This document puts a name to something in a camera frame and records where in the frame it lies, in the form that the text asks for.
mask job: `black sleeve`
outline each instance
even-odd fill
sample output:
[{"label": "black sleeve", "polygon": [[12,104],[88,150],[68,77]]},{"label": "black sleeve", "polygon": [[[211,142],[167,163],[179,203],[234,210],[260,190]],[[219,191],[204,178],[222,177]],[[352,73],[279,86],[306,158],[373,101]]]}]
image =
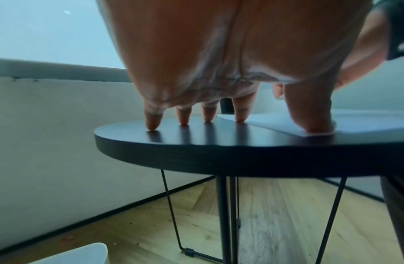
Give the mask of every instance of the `black sleeve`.
[{"label": "black sleeve", "polygon": [[387,60],[404,56],[404,1],[391,3],[382,1],[375,9],[383,10],[390,22],[390,46]]}]

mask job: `sheet of paper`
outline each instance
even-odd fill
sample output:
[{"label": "sheet of paper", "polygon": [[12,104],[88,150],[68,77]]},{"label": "sheet of paper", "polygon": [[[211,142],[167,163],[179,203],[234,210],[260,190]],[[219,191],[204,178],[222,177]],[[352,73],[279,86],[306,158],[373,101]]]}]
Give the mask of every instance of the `sheet of paper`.
[{"label": "sheet of paper", "polygon": [[[331,113],[332,119],[336,123],[335,133],[366,133],[404,129],[404,111],[332,110]],[[218,116],[234,121],[234,115],[219,114]],[[252,114],[245,123],[301,137],[325,135],[306,133],[292,121],[288,113]]]}]

